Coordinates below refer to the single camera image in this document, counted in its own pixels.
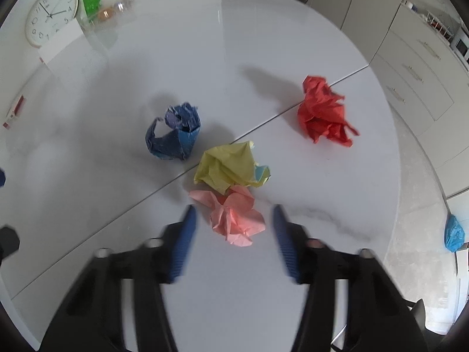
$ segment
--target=marble surface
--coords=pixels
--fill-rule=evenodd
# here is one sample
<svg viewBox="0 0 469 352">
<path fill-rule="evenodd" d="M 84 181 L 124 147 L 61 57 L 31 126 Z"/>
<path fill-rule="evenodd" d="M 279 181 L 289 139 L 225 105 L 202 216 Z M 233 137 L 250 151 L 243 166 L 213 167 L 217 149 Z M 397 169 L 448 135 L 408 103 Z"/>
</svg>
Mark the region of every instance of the marble surface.
<svg viewBox="0 0 469 352">
<path fill-rule="evenodd" d="M 22 116 L 2 134 L 1 222 L 21 238 L 2 265 L 10 295 L 194 167 L 203 150 L 299 103 L 306 75 L 335 83 L 364 67 L 344 34 L 294 0 L 139 0 L 122 25 L 79 38 L 30 79 Z M 370 99 L 381 95 L 376 86 Z M 157 160 L 146 129 L 184 101 L 202 120 L 193 156 Z M 392 143 L 381 148 L 397 155 Z"/>
<path fill-rule="evenodd" d="M 267 230 L 254 244 L 237 248 L 212 232 L 207 210 L 198 207 L 199 225 L 184 276 L 164 286 L 166 305 L 180 350 L 235 352 L 287 351 L 291 348 L 306 287 L 286 275 L 271 227 L 273 204 L 283 204 L 293 222 L 331 247 L 355 253 L 374 249 L 384 258 L 392 236 L 399 197 L 399 153 L 392 116 L 370 68 L 337 83 L 346 95 L 348 120 L 360 131 L 351 148 L 301 133 L 297 107 L 255 129 L 256 161 L 268 164 L 272 177 L 252 189 L 255 208 Z M 22 290 L 13 303 L 41 340 L 73 279 L 93 251 L 135 248 L 179 220 L 194 169 L 175 179 L 97 232 Z M 345 324 L 346 286 L 338 282 L 334 333 Z"/>
</svg>

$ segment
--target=yellow crumpled paper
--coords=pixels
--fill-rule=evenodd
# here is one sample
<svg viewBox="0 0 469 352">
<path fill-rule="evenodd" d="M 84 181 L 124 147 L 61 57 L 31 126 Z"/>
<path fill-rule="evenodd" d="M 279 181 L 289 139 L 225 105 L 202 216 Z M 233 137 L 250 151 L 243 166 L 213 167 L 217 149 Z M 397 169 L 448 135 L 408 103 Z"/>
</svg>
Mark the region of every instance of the yellow crumpled paper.
<svg viewBox="0 0 469 352">
<path fill-rule="evenodd" d="M 269 167 L 254 161 L 253 142 L 225 144 L 206 150 L 194 176 L 194 183 L 204 182 L 220 194 L 234 185 L 259 187 L 270 177 Z"/>
</svg>

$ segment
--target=drawer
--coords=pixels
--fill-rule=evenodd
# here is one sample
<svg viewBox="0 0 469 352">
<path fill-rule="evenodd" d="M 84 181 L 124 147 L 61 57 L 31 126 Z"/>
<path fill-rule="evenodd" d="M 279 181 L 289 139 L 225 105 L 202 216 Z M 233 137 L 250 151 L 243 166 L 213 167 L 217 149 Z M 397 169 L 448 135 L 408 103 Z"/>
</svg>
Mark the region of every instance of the drawer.
<svg viewBox="0 0 469 352">
<path fill-rule="evenodd" d="M 370 63 L 388 102 L 400 114 L 412 132 L 418 136 L 433 123 L 433 118 L 415 92 L 379 55 Z"/>
<path fill-rule="evenodd" d="M 388 32 L 378 55 L 411 86 L 434 120 L 451 107 L 453 101 L 433 71 L 396 34 Z"/>
<path fill-rule="evenodd" d="M 456 102 L 469 95 L 469 75 L 448 43 L 420 17 L 401 5 L 392 22 L 391 31 L 409 45 L 438 76 Z"/>
</svg>

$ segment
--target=microwave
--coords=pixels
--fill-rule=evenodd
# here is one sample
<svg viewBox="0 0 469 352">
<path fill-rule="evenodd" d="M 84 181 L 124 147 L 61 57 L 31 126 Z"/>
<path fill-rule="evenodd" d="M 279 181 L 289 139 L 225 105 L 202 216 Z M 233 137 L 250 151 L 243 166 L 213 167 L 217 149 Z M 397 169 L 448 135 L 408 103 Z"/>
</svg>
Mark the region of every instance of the microwave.
<svg viewBox="0 0 469 352">
<path fill-rule="evenodd" d="M 469 70 L 469 35 L 461 27 L 451 42 L 451 49 L 456 53 L 466 69 Z"/>
</svg>

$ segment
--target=blue plastic bag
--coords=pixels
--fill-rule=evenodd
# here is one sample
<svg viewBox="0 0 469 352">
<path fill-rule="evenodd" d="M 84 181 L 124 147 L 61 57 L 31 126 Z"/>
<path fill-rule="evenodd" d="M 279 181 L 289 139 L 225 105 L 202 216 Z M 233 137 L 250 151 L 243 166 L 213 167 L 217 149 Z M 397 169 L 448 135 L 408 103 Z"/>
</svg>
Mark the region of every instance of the blue plastic bag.
<svg viewBox="0 0 469 352">
<path fill-rule="evenodd" d="M 446 248 L 455 253 L 463 244 L 466 233 L 459 221 L 451 215 L 445 227 L 445 246 Z"/>
</svg>

